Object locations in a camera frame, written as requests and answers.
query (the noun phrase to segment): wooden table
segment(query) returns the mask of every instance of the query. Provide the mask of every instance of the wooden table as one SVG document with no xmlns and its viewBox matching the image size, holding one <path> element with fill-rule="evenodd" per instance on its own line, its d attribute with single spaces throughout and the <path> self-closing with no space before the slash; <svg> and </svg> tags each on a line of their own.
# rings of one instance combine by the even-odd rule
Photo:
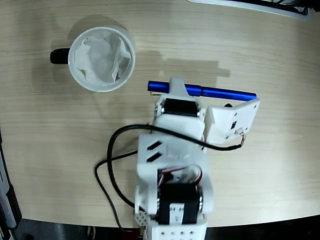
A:
<svg viewBox="0 0 320 240">
<path fill-rule="evenodd" d="M 119 25 L 134 37 L 131 79 L 90 92 L 51 50 L 81 32 Z M 211 151 L 214 212 L 209 226 L 245 225 L 320 214 L 320 14 L 311 21 L 186 0 L 2 0 L 0 127 L 10 179 L 24 218 L 115 226 L 94 178 L 111 134 L 152 121 L 147 82 L 183 76 L 190 84 L 255 92 L 261 99 L 245 146 Z M 205 105 L 226 100 L 202 98 Z M 134 150 L 122 136 L 115 155 Z M 133 199 L 136 159 L 114 163 Z M 100 175 L 126 227 L 133 210 Z"/>
</svg>

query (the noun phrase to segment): black mug handle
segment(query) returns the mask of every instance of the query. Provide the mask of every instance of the black mug handle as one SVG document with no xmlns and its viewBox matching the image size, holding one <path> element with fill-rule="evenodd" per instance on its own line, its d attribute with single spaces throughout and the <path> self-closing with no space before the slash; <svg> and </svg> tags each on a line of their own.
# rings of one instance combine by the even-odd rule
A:
<svg viewBox="0 0 320 240">
<path fill-rule="evenodd" d="M 68 64 L 68 54 L 70 48 L 55 49 L 50 53 L 50 62 L 52 64 Z"/>
</svg>

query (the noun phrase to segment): blue pen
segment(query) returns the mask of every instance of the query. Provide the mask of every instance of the blue pen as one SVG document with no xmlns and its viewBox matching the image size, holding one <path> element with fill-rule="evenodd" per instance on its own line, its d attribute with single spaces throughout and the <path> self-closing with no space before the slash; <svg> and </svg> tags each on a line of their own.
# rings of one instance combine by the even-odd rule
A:
<svg viewBox="0 0 320 240">
<path fill-rule="evenodd" d="M 256 99 L 257 95 L 252 92 L 235 91 L 229 89 L 221 89 L 215 87 L 207 87 L 193 84 L 185 84 L 185 89 L 190 96 L 194 97 L 208 97 L 218 99 L 230 99 L 239 101 L 249 101 Z M 148 91 L 157 93 L 169 93 L 169 82 L 163 81 L 149 81 Z"/>
</svg>

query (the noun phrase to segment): white tissue paper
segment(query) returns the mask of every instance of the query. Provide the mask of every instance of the white tissue paper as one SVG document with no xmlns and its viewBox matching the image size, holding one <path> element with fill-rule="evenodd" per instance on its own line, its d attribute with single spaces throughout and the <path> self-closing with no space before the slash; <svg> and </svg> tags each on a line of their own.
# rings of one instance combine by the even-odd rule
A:
<svg viewBox="0 0 320 240">
<path fill-rule="evenodd" d="M 125 42 L 111 32 L 96 32 L 84 39 L 75 51 L 75 67 L 95 85 L 114 83 L 126 73 L 131 54 Z"/>
</svg>

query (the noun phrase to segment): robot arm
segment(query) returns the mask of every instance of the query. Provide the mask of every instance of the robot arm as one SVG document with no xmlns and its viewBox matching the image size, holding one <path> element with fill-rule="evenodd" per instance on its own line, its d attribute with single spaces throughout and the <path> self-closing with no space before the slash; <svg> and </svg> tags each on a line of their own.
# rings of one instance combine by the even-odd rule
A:
<svg viewBox="0 0 320 240">
<path fill-rule="evenodd" d="M 258 98 L 234 107 L 209 106 L 188 94 L 184 80 L 173 77 L 169 93 L 155 104 L 153 125 L 210 144 L 222 144 L 250 130 Z M 146 226 L 145 240 L 205 238 L 206 214 L 214 193 L 202 146 L 160 132 L 140 134 L 135 218 Z"/>
</svg>

